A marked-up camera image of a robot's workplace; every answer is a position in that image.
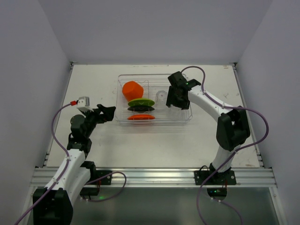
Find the clear faceted glass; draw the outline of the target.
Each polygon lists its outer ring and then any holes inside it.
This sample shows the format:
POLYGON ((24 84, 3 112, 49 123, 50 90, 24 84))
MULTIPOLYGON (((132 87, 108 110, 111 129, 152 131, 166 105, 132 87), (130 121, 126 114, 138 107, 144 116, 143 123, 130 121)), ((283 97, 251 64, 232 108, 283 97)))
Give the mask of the clear faceted glass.
POLYGON ((185 118, 185 110, 171 105, 168 108, 168 118, 170 120, 182 120, 185 118))
POLYGON ((164 90, 160 90, 156 93, 155 102, 157 106, 162 106, 166 104, 168 93, 164 90))

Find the orange plastic plate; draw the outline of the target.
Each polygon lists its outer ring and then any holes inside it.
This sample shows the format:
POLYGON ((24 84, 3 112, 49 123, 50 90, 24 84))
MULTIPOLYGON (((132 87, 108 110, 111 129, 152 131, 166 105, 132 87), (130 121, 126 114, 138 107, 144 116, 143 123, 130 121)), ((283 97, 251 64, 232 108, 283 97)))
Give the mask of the orange plastic plate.
POLYGON ((135 114, 135 115, 129 116, 127 119, 128 120, 154 120, 155 117, 150 114, 135 114))

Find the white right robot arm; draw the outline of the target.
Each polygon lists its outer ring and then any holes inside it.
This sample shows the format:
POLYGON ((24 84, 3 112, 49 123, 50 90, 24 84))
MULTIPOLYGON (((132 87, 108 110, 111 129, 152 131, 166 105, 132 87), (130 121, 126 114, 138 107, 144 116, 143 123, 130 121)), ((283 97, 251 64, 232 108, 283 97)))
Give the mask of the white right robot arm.
POLYGON ((168 81, 168 107, 185 110, 190 107, 190 103, 194 103, 217 122, 216 140, 219 148, 211 168, 218 173, 227 172, 232 165, 231 155, 250 137, 246 110, 233 109, 231 105, 222 103, 210 95, 199 81, 187 81, 179 71, 168 76, 168 81))

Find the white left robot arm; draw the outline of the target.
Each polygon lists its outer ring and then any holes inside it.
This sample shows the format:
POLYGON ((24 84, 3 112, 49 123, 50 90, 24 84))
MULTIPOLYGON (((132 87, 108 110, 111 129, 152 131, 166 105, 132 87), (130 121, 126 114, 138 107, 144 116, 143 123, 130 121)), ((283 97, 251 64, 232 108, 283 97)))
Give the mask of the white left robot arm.
POLYGON ((97 124, 105 123, 103 106, 81 110, 70 120, 66 156, 53 178, 44 188, 33 194, 33 223, 35 225, 69 225, 73 218, 73 205, 85 183, 95 178, 96 166, 87 161, 92 141, 90 135, 97 124))

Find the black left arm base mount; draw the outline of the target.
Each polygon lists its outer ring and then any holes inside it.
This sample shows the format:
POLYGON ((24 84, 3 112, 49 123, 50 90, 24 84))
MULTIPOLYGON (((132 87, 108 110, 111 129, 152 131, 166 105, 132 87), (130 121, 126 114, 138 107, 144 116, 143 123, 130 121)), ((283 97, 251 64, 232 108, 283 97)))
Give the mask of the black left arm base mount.
MULTIPOLYGON (((111 172, 112 172, 111 170, 96 170, 95 174, 92 175, 92 177, 90 178, 89 181, 92 181, 92 180, 95 180, 102 176, 108 175, 111 172)), ((94 187, 84 187, 80 191, 80 197, 87 197, 87 198, 91 199, 92 196, 97 196, 100 192, 100 187, 103 185, 110 185, 111 180, 112 180, 112 176, 110 175, 99 181, 92 183, 92 185, 94 185, 94 187)))

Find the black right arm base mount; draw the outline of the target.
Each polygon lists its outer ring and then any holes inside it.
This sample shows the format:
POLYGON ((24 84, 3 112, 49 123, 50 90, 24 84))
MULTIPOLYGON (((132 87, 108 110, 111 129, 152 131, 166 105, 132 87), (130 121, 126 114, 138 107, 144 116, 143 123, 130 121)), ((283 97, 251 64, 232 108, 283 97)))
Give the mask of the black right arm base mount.
MULTIPOLYGON (((210 165, 207 167, 206 165, 202 166, 199 170, 194 171, 194 179, 196 185, 201 185, 202 182, 210 176, 211 173, 215 171, 214 167, 210 165)), ((237 181, 235 178, 234 171, 229 168, 225 172, 216 172, 205 185, 209 186, 217 186, 212 188, 207 188, 207 194, 216 200, 224 200, 227 197, 227 188, 229 185, 236 185, 237 181)))

